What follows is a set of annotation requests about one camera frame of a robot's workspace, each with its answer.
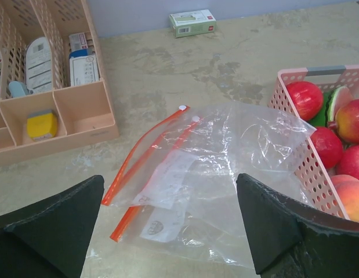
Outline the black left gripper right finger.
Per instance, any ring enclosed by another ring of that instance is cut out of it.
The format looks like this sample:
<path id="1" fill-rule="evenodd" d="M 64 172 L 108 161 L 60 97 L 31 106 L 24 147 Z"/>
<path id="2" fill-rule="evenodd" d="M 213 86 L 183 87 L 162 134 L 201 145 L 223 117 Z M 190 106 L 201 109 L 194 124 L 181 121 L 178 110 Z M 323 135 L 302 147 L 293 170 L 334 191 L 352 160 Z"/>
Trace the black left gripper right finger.
<path id="1" fill-rule="evenodd" d="M 359 277 L 359 223 L 291 199 L 248 174 L 237 196 L 256 274 Z"/>

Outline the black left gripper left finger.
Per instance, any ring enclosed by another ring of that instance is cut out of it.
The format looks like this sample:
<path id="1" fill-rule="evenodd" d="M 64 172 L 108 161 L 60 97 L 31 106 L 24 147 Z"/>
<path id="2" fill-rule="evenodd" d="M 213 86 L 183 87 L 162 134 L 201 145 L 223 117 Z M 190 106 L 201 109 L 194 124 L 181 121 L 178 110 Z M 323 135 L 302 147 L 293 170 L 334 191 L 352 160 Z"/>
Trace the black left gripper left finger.
<path id="1" fill-rule="evenodd" d="M 0 216 L 0 277 L 80 277 L 104 193 L 94 175 Z"/>

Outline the dark red round fruit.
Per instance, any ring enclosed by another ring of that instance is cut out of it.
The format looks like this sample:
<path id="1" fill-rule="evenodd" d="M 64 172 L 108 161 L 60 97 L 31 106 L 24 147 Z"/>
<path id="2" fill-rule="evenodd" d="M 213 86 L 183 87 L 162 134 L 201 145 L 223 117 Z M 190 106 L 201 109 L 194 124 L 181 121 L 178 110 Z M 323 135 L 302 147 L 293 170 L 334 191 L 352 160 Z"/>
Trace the dark red round fruit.
<path id="1" fill-rule="evenodd" d="M 317 127 L 310 138 L 324 167 L 335 167 L 343 156 L 343 145 L 339 137 L 329 128 Z"/>

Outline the clear orange-zipper top bag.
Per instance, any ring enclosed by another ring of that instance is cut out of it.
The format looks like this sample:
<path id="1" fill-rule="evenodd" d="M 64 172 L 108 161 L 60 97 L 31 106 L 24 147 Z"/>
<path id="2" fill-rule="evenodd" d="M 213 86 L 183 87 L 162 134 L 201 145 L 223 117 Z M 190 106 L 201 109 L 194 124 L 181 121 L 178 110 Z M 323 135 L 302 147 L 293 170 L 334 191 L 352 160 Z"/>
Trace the clear orange-zipper top bag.
<path id="1" fill-rule="evenodd" d="M 239 173 L 291 173 L 314 127 L 286 112 L 240 102 L 180 106 L 145 132 L 106 192 L 105 206 L 185 210 L 235 194 Z"/>

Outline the red yellow pomegranate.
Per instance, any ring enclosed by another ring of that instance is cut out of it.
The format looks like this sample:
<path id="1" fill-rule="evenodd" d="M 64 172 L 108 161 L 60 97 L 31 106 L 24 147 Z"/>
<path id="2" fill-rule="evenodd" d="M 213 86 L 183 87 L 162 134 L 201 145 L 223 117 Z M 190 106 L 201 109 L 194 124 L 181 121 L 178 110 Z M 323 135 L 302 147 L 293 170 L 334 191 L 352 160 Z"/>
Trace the red yellow pomegranate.
<path id="1" fill-rule="evenodd" d="M 341 107 L 333 122 L 328 122 L 328 128 L 336 131 L 345 142 L 359 144 L 359 99 Z"/>

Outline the red apple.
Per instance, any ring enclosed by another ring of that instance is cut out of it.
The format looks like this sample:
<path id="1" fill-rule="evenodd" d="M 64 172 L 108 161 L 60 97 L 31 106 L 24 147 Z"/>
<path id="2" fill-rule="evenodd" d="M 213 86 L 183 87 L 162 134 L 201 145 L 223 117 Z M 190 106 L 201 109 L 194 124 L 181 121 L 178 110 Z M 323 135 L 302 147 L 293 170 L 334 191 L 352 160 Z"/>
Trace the red apple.
<path id="1" fill-rule="evenodd" d="M 350 175 L 359 180 L 359 145 L 347 148 L 336 165 L 337 174 Z"/>
<path id="2" fill-rule="evenodd" d="M 324 103 L 324 95 L 321 89 L 306 81 L 292 82 L 286 85 L 289 96 L 299 116 L 309 121 L 321 110 Z"/>

